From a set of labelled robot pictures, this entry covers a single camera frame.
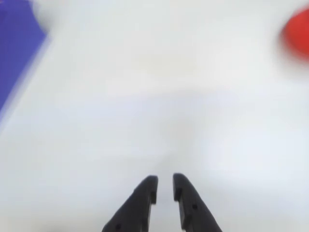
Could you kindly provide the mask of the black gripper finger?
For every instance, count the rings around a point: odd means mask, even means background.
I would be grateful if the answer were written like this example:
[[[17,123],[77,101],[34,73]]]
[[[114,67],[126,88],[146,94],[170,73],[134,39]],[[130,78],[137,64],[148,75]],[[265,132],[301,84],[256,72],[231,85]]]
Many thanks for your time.
[[[150,213],[156,204],[158,177],[143,179],[129,198],[103,227],[104,232],[147,232]]]
[[[173,175],[173,198],[179,204],[181,229],[186,232],[221,232],[199,193],[181,173]]]

